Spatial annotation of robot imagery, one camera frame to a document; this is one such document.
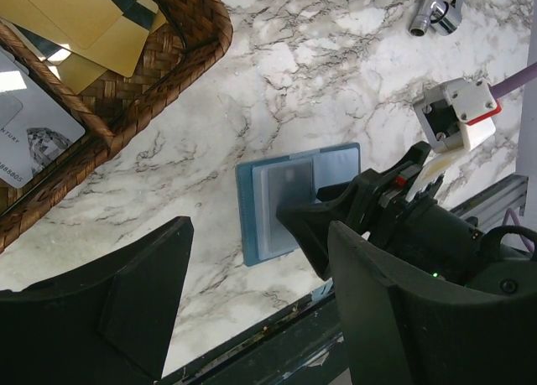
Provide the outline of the gold card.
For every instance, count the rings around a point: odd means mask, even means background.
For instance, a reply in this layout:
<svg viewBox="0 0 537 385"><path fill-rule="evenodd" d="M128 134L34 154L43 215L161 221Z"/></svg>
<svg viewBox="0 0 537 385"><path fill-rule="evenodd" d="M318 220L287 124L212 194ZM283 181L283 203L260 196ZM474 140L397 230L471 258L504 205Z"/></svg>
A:
<svg viewBox="0 0 537 385"><path fill-rule="evenodd" d="M108 70L129 78L149 35L165 22L154 0L137 0L91 47L79 52L73 50L51 70L76 94Z"/></svg>
<svg viewBox="0 0 537 385"><path fill-rule="evenodd" d="M1 0L1 18L70 52L88 49L137 0Z"/></svg>

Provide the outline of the blue leather card holder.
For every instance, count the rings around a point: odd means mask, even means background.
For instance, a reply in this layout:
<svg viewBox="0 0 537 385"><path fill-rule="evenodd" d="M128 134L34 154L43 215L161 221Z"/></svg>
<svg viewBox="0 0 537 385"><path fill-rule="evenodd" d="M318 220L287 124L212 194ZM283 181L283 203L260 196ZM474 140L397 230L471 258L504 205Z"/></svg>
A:
<svg viewBox="0 0 537 385"><path fill-rule="evenodd" d="M360 170L358 143L238 164L235 175L244 264L252 267L297 249L297 241L280 223L277 211L314 204L319 189L345 184Z"/></svg>

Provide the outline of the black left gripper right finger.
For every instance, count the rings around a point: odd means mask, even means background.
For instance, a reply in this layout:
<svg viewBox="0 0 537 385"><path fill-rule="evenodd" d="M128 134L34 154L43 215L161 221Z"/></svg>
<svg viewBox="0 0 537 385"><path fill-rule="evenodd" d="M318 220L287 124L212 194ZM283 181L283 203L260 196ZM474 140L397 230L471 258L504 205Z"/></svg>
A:
<svg viewBox="0 0 537 385"><path fill-rule="evenodd" d="M497 262L461 286L339 221L328 249L353 383L535 383L535 262Z"/></svg>

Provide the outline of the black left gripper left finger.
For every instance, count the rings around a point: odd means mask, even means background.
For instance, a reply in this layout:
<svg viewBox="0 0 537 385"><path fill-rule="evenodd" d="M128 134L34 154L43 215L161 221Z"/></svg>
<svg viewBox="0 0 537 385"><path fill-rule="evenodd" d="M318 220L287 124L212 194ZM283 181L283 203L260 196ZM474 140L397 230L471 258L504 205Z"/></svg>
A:
<svg viewBox="0 0 537 385"><path fill-rule="evenodd" d="M178 216L126 247L1 293L4 384L152 384L173 334L194 227Z"/></svg>

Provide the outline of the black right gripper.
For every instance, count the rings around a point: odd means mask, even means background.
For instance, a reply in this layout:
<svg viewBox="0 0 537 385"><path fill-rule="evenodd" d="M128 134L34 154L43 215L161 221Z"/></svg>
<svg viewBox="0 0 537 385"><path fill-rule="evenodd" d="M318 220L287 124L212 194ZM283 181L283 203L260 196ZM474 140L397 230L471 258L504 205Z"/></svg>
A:
<svg viewBox="0 0 537 385"><path fill-rule="evenodd" d="M500 226L485 233L476 225L438 205L435 194L442 178L434 179L415 195L420 166L430 154L428 143L414 144L394 166L379 173L368 169L352 182L318 189L321 203L277 211L277 219L296 240L322 280L331 278L328 234L333 221L346 223L377 248L456 284L467 284L488 266L527 262L529 255L501 243L515 226ZM335 200L349 186L351 206Z"/></svg>

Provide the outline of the silver white card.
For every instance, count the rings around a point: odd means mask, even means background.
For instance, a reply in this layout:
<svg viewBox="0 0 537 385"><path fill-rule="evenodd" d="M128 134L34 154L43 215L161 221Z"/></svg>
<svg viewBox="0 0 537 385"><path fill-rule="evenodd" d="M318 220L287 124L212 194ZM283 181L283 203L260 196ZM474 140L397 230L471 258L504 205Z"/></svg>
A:
<svg viewBox="0 0 537 385"><path fill-rule="evenodd" d="M1 181L23 188L85 132L13 55L1 51Z"/></svg>

